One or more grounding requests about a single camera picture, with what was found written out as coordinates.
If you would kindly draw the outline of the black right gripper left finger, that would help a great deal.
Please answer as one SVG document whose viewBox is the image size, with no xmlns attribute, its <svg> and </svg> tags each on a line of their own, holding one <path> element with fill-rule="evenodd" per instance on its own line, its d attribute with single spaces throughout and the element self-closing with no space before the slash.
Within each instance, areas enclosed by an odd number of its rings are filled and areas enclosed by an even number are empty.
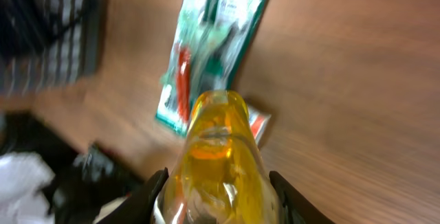
<svg viewBox="0 0 440 224">
<path fill-rule="evenodd" d="M 138 190 L 98 224 L 149 224 L 154 202 L 168 179 L 168 168 L 158 170 Z"/>
</svg>

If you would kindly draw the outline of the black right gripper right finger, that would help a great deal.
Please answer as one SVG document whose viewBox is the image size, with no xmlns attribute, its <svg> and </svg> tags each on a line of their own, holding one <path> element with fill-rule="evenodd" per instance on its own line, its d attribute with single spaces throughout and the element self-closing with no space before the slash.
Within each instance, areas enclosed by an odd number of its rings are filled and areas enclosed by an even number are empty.
<svg viewBox="0 0 440 224">
<path fill-rule="evenodd" d="M 276 171 L 269 172 L 271 185 L 281 203 L 284 224 L 334 224 L 334 222 L 308 201 L 288 180 Z"/>
</svg>

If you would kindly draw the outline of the mint green pouch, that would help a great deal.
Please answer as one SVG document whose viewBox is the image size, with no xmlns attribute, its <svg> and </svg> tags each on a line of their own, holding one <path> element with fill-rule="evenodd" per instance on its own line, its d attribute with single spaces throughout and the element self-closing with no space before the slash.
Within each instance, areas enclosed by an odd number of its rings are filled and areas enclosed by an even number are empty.
<svg viewBox="0 0 440 224">
<path fill-rule="evenodd" d="M 190 50 L 190 84 L 198 86 L 204 74 L 208 59 L 218 49 L 230 31 L 230 26 L 216 26 L 212 22 L 201 20 L 201 14 L 184 10 L 179 14 L 177 29 L 170 53 L 168 69 L 161 77 L 163 85 L 176 85 L 175 73 L 179 50 L 188 47 Z"/>
</svg>

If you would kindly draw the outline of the green glove package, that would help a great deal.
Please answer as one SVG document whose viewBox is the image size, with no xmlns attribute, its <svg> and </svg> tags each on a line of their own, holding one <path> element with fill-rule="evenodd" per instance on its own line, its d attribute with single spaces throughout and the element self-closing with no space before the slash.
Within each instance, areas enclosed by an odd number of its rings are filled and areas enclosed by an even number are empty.
<svg viewBox="0 0 440 224">
<path fill-rule="evenodd" d="M 267 0 L 183 0 L 156 119 L 182 137 L 206 91 L 229 89 Z"/>
</svg>

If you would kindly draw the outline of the yellow dish soap bottle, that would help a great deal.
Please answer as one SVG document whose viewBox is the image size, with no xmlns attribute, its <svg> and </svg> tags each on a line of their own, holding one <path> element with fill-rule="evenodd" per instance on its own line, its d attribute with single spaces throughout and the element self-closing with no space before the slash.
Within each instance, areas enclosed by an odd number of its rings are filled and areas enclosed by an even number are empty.
<svg viewBox="0 0 440 224">
<path fill-rule="evenodd" d="M 152 223 L 278 224 L 285 220 L 235 91 L 207 91 L 194 106 L 183 151 L 157 196 Z"/>
</svg>

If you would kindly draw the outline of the orange tissue pack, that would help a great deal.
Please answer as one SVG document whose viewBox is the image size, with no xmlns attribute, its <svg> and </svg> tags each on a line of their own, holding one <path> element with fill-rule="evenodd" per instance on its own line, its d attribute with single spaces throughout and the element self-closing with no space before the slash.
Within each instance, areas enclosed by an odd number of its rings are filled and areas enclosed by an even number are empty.
<svg viewBox="0 0 440 224">
<path fill-rule="evenodd" d="M 250 130 L 254 136 L 254 140 L 257 145 L 259 145 L 260 140 L 265 132 L 265 129 L 269 123 L 271 115 L 268 113 L 264 113 L 254 108 L 251 105 L 247 106 L 249 112 L 249 124 Z"/>
</svg>

